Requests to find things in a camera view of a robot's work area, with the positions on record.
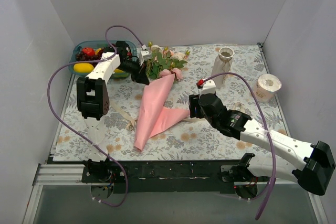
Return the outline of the pink rose flower stem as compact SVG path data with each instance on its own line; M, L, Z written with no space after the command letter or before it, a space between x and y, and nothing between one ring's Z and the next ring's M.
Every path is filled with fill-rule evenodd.
M158 78L166 77L171 74L175 75L177 81L181 81L183 79L182 71L179 68L163 69L160 71Z

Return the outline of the white rose flower stem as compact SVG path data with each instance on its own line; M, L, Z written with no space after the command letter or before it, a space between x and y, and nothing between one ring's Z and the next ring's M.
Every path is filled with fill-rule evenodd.
M190 51L174 52L169 47L161 48L150 44L152 58L146 61L146 74L151 80L160 79L158 75L163 69L179 68L182 70L187 64Z

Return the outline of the pink wrapping paper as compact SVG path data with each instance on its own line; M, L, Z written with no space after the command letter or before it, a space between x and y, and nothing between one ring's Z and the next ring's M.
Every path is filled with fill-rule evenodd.
M143 91L135 132L134 147L142 151L149 138L171 128L189 117L187 109L171 109L164 106L175 75L170 74L150 83Z

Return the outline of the beige printed ribbon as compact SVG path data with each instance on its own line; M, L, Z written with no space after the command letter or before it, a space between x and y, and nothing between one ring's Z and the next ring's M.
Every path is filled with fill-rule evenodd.
M138 119L133 118L130 116L125 110L123 110L121 107L119 107L116 103L110 102L110 106L118 112L125 120L128 121L128 125L126 126L126 129L128 131L132 131L134 127L136 126L136 122Z

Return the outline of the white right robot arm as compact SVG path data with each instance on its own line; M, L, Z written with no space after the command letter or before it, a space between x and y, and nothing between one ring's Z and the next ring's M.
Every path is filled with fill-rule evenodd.
M259 146L271 157L258 157L246 153L234 162L197 161L159 162L151 172L157 178L213 178L223 182L259 181L270 178L297 183L306 191L322 196L335 171L335 161L330 146L322 141L316 144L302 142L276 131L270 131L248 114L225 107L216 95L216 85L211 79L197 83L198 94L189 97L188 109L169 109L164 102L173 84L168 75L153 81L143 91L134 146L143 150L147 140L156 136L186 117L192 121L205 119L212 128L224 136Z

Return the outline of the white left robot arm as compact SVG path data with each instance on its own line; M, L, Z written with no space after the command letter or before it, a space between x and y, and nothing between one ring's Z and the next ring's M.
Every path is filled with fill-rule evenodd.
M117 41L111 47L100 48L94 56L89 56L89 59L100 62L88 75L78 78L76 82L77 108L84 118L92 145L84 165L89 174L100 182L109 181L113 175L111 168L106 165L108 158L105 155L108 151L104 143L104 116L110 108L107 83L115 70L119 69L129 73L134 82L148 85L144 58L149 54L146 45L141 46L140 55L136 56L127 43Z

